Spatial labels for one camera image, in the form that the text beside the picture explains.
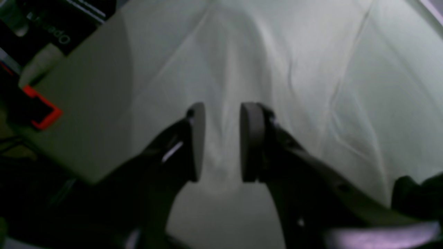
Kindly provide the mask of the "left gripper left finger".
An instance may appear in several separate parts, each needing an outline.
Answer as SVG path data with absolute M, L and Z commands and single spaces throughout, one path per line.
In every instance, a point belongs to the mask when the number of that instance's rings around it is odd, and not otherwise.
M 76 213 L 57 226 L 57 249 L 167 249 L 166 227 L 176 195 L 198 182 L 205 106 L 158 134 L 134 158 L 76 200 Z

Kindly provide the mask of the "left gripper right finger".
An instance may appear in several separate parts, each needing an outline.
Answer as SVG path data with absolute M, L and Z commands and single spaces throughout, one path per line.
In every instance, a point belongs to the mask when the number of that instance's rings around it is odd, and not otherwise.
M 287 249 L 441 249 L 437 220 L 379 204 L 312 156 L 257 102 L 240 106 L 244 182 L 264 183 Z

